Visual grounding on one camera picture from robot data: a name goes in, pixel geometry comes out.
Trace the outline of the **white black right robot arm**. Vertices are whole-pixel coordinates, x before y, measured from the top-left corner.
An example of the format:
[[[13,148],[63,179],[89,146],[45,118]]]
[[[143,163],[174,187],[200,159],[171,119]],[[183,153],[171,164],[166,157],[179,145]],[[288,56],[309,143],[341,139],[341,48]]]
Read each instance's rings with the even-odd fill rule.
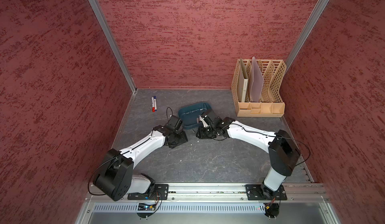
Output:
[[[270,169],[264,178],[259,193],[266,200],[273,199],[283,191],[284,180],[300,165],[301,152],[295,140],[284,131],[270,132],[245,125],[233,118],[212,118],[206,114],[199,117],[202,126],[198,128],[199,139],[237,139],[251,144],[269,154]]]

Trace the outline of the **left aluminium corner post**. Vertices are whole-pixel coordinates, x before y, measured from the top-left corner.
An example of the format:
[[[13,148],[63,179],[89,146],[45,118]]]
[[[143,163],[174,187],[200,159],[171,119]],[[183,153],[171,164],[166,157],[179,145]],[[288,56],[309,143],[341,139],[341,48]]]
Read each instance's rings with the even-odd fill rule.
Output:
[[[90,6],[99,22],[100,27],[102,28],[102,31],[110,45],[110,48],[123,72],[123,75],[132,91],[133,94],[137,93],[137,86],[134,83],[134,80],[128,70],[128,67],[125,63],[125,60],[123,58],[122,53],[120,52],[120,49],[117,45],[117,42],[113,36],[113,33],[108,25],[107,19],[105,18],[105,15],[102,11],[102,8],[98,2],[98,0],[88,0],[90,3]]]

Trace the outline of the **teal plastic storage box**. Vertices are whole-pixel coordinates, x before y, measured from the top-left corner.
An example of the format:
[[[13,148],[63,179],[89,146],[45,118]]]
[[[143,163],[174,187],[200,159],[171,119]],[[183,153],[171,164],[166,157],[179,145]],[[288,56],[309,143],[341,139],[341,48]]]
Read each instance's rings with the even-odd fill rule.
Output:
[[[178,111],[178,116],[184,124],[184,130],[190,130],[203,126],[199,117],[202,113],[211,109],[210,104],[206,102],[192,104],[181,108]]]

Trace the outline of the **grey translucent folder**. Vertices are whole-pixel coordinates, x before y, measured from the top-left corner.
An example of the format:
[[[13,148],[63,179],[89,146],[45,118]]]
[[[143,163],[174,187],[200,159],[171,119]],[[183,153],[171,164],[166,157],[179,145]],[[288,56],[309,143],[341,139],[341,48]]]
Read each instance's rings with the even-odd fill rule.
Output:
[[[264,78],[255,57],[251,60],[248,91],[251,102],[259,102],[264,84]]]

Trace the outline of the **blue cap whiteboard marker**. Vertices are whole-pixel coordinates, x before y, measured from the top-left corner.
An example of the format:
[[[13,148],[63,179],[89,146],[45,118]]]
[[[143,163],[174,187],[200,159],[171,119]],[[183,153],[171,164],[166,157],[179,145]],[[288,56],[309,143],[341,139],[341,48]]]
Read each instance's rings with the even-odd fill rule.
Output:
[[[154,112],[157,111],[157,99],[156,96],[153,97]]]

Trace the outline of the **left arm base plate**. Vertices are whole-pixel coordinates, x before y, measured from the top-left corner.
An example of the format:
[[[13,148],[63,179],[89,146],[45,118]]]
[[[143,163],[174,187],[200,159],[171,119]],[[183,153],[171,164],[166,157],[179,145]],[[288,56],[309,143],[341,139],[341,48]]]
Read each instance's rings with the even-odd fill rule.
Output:
[[[139,201],[157,201],[167,200],[169,191],[168,184],[152,184],[149,189],[144,193],[132,193],[128,194],[128,200],[139,200]]]

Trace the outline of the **aluminium corner post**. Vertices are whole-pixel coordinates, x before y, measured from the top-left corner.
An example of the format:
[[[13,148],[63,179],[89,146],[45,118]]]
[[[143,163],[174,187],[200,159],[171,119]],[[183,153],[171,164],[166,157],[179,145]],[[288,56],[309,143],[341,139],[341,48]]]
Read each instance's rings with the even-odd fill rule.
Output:
[[[313,28],[315,27],[316,23],[318,22],[320,16],[322,15],[323,11],[325,10],[327,4],[330,0],[318,0],[314,9],[312,10],[307,22],[305,23],[299,37],[297,38],[290,54],[287,57],[286,62],[286,72],[290,69],[291,65],[293,64],[294,60],[296,59],[298,53],[300,52],[301,48],[305,44],[307,38],[309,37],[310,33],[312,32]]]
[[[120,49],[117,45],[117,42],[113,36],[113,33],[108,25],[107,19],[105,18],[105,15],[102,11],[102,8],[98,2],[98,0],[88,0],[90,3],[90,6],[99,22],[100,27],[102,28],[102,31],[110,45],[110,48],[123,72],[123,75],[132,91],[133,94],[137,93],[137,86],[134,83],[134,80],[128,70],[128,67],[125,63],[125,60],[123,58],[122,53],[120,52]]]

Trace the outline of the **red cap whiteboard marker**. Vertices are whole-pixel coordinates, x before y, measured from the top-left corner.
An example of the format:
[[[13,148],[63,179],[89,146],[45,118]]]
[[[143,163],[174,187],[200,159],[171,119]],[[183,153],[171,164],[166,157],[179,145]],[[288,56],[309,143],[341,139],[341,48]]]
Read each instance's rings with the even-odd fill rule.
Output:
[[[152,112],[154,112],[153,97],[151,98],[151,103],[152,103]]]

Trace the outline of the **beige folder in organizer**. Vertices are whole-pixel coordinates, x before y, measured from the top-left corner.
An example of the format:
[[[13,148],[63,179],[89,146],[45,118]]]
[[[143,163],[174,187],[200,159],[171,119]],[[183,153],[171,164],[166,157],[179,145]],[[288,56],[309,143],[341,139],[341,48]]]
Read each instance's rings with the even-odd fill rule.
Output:
[[[242,59],[238,60],[239,66],[239,76],[237,84],[237,96],[239,102],[245,102],[247,97],[247,88],[248,88],[248,74],[244,61]]]

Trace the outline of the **right aluminium corner post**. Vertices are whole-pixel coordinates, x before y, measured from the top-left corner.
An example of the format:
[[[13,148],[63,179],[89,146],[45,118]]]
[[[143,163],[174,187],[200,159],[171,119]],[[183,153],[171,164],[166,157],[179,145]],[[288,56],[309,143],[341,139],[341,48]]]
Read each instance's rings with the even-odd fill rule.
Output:
[[[294,60],[296,59],[298,53],[300,52],[301,48],[305,44],[307,38],[309,37],[310,33],[312,32],[313,28],[315,27],[316,23],[318,22],[320,16],[322,15],[323,11],[325,10],[327,4],[330,0],[318,0],[314,9],[312,10],[307,22],[305,23],[299,37],[297,38],[290,54],[287,57],[286,62],[286,72],[290,69],[291,65],[293,64]]]

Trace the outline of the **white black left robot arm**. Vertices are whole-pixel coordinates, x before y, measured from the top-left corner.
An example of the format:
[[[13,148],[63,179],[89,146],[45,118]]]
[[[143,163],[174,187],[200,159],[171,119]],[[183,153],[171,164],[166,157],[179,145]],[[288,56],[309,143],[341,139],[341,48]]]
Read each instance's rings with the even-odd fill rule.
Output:
[[[134,174],[135,167],[153,151],[168,146],[175,148],[188,142],[184,130],[172,130],[156,126],[149,135],[121,150],[109,150],[100,166],[92,174],[89,183],[102,191],[102,195],[118,201],[126,194],[153,192],[150,177]]]

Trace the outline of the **beige plastic file organizer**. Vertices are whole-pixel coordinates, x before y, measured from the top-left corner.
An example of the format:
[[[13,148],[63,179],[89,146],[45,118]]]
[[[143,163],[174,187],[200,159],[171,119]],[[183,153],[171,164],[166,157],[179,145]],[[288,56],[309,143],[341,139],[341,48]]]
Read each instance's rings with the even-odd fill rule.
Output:
[[[279,90],[286,72],[283,60],[238,59],[231,84],[238,117],[277,117],[285,112]]]

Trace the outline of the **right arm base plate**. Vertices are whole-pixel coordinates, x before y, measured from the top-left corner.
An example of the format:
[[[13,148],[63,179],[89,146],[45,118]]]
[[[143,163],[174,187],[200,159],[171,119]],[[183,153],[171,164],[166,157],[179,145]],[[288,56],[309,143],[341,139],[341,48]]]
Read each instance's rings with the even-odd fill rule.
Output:
[[[270,190],[264,184],[245,185],[246,195],[249,201],[286,201],[287,195],[283,185],[276,191]]]

